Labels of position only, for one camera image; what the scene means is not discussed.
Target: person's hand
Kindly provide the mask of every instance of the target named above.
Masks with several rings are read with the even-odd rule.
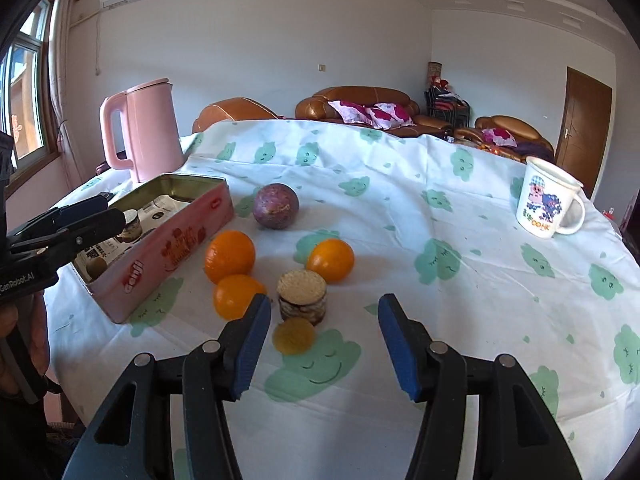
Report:
[[[0,305],[0,338],[7,337],[18,321],[18,309],[14,304]],[[47,309],[44,305],[44,292],[33,295],[31,311],[31,344],[29,345],[31,362],[42,376],[49,368],[49,332],[47,329]],[[9,395],[17,395],[20,388],[0,356],[0,390]]]

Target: pink floral cushion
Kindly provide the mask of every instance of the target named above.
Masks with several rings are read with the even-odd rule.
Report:
[[[400,123],[400,126],[415,126],[415,123],[411,119],[411,115],[409,115],[409,112],[407,112],[401,105],[395,103],[378,103],[376,108],[379,108],[383,112],[391,115]]]
[[[364,106],[349,101],[329,101],[329,106],[340,114],[345,124],[366,124],[374,126]]]
[[[367,107],[367,113],[373,121],[373,127],[377,130],[393,130],[402,126],[393,115],[381,110],[378,107]]]
[[[503,128],[486,128],[482,130],[482,139],[484,142],[490,142],[496,146],[518,147],[516,139]]]

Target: white wall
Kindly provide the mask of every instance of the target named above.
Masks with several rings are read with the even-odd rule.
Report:
[[[81,0],[73,15],[97,7]],[[71,30],[66,117],[91,169],[104,160],[103,99],[158,77],[174,84],[181,135],[207,104],[238,95],[288,116],[335,85],[387,86],[422,102],[430,35],[413,0],[143,0],[100,16],[99,76],[95,18]]]
[[[640,187],[640,50],[630,37],[616,38],[615,53],[616,123],[594,204],[600,211],[614,208],[620,223]]]
[[[615,109],[616,57],[591,41],[543,23],[473,10],[434,10],[432,23],[432,58],[471,104],[472,123],[479,116],[517,117],[556,147],[568,66],[610,86]]]
[[[47,164],[22,184],[6,201],[7,229],[44,213],[69,193],[60,158]]]

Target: brown leather sofa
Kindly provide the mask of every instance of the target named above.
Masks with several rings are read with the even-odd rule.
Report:
[[[416,126],[402,126],[388,130],[396,137],[419,137],[422,134],[444,137],[453,131],[451,124],[440,119],[420,115],[420,107],[415,101],[399,90],[375,86],[334,86],[316,92],[296,106],[296,118],[309,121],[324,121],[344,124],[342,118],[329,101],[350,101],[362,106],[376,103],[396,103],[402,105],[411,115]]]
[[[258,119],[277,119],[278,116],[261,105],[258,101],[248,97],[232,97],[205,106],[198,118],[193,121],[191,132],[199,134],[212,124],[225,119],[233,121],[251,121]]]
[[[540,135],[539,131],[530,124],[527,124],[525,121],[506,115],[478,117],[476,119],[475,128],[457,128],[454,131],[454,137],[458,139],[471,140],[472,142],[484,143],[482,130],[487,128],[502,128],[507,130],[516,139],[518,144],[524,142],[539,144],[549,150],[553,155],[554,147],[548,140]]]

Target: pink electric kettle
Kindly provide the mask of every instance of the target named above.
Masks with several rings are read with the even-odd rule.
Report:
[[[167,78],[137,85],[107,97],[100,107],[102,143],[109,165],[130,170],[133,182],[145,182],[161,173],[171,173],[184,164],[174,102]],[[116,156],[111,114],[120,112],[127,158]]]

